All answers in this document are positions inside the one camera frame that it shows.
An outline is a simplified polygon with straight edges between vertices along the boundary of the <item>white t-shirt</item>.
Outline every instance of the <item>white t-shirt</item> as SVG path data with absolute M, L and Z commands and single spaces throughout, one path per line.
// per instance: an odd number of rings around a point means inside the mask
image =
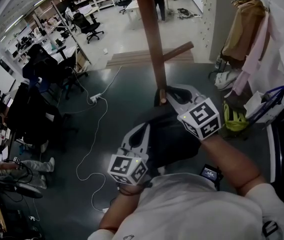
M 216 191 L 211 181 L 188 173 L 152 183 L 115 235 L 100 229 L 88 240 L 284 240 L 284 203 L 270 184 L 242 197 Z M 266 237 L 264 227 L 267 233 L 277 230 Z

